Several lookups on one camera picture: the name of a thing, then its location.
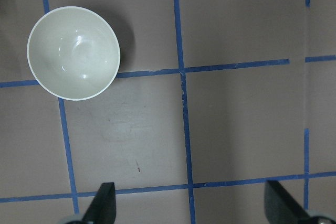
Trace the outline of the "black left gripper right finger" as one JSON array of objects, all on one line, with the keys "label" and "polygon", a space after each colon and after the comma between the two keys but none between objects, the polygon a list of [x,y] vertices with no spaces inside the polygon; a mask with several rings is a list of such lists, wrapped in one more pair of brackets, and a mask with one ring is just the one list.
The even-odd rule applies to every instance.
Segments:
[{"label": "black left gripper right finger", "polygon": [[264,190],[264,213],[269,223],[318,223],[286,191],[280,182],[267,180]]}]

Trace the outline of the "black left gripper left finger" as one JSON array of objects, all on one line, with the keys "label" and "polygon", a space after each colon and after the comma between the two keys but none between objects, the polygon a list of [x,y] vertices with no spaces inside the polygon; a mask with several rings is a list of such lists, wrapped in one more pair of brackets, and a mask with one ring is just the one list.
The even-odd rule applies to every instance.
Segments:
[{"label": "black left gripper left finger", "polygon": [[102,183],[85,212],[82,223],[114,224],[116,220],[116,191],[113,182]]}]

